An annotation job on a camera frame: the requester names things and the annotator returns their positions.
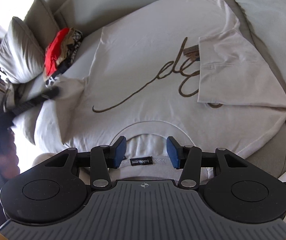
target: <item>white t-shirt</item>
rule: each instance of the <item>white t-shirt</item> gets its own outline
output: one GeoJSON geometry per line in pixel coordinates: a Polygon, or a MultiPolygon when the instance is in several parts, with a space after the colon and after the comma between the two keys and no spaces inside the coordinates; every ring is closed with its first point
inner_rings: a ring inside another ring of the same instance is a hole
{"type": "MultiPolygon", "coordinates": [[[[129,140],[148,134],[150,146],[173,136],[181,145],[206,152],[225,147],[243,158],[250,156],[286,120],[286,95],[238,27],[224,0],[159,0],[104,27],[62,143],[87,151],[112,144],[121,135],[129,140]],[[182,85],[186,76],[175,71],[188,58],[181,54],[175,61],[185,37],[184,48],[199,46],[200,61],[188,60],[185,66],[191,65],[183,73],[200,70],[200,75],[182,85]],[[185,95],[199,91],[184,97],[180,86],[185,95]]],[[[137,157],[136,152],[126,156],[137,157]]],[[[165,150],[147,150],[145,156],[155,157],[155,164],[128,167],[126,160],[111,176],[179,176],[165,150]],[[160,163],[174,171],[168,174],[160,163]]]]}

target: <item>patterned fabric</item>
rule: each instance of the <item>patterned fabric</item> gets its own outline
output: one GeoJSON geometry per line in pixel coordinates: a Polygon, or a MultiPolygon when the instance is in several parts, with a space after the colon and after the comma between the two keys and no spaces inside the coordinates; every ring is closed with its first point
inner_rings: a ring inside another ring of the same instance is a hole
{"type": "Polygon", "coordinates": [[[46,87],[51,87],[55,81],[61,76],[65,71],[67,71],[73,64],[77,50],[79,49],[82,42],[82,33],[74,28],[70,28],[66,35],[60,39],[60,51],[56,51],[56,55],[47,55],[49,50],[46,52],[46,58],[52,56],[51,65],[47,65],[45,62],[44,67],[44,79],[46,80],[46,87]],[[53,69],[55,65],[56,69],[49,72],[49,67],[53,69]]]}

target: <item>t-shirt sleeve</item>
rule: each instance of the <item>t-shirt sleeve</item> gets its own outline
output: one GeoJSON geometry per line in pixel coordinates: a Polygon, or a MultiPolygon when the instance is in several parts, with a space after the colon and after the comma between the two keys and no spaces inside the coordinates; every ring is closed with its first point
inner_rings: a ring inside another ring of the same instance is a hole
{"type": "Polygon", "coordinates": [[[198,102],[286,108],[268,64],[237,30],[199,38],[198,102]]]}

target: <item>silver rivet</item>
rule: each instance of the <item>silver rivet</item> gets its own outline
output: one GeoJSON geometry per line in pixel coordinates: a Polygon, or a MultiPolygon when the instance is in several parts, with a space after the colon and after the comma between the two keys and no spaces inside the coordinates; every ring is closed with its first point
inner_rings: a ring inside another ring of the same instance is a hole
{"type": "Polygon", "coordinates": [[[108,181],[106,179],[97,179],[93,182],[93,185],[96,187],[105,187],[108,185],[108,181]]]}
{"type": "Polygon", "coordinates": [[[181,185],[184,187],[194,187],[196,186],[196,182],[192,179],[184,179],[181,181],[181,185]]]}

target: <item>beige pillow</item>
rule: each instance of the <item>beige pillow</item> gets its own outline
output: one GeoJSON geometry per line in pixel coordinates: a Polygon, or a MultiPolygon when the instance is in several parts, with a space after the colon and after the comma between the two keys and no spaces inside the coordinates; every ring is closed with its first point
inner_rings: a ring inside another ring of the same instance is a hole
{"type": "Polygon", "coordinates": [[[24,23],[33,32],[40,47],[45,50],[60,30],[50,7],[44,0],[34,0],[24,18],[24,23]]]}
{"type": "Polygon", "coordinates": [[[44,51],[33,33],[18,17],[13,17],[0,44],[0,67],[13,84],[26,83],[43,71],[44,51]]]}

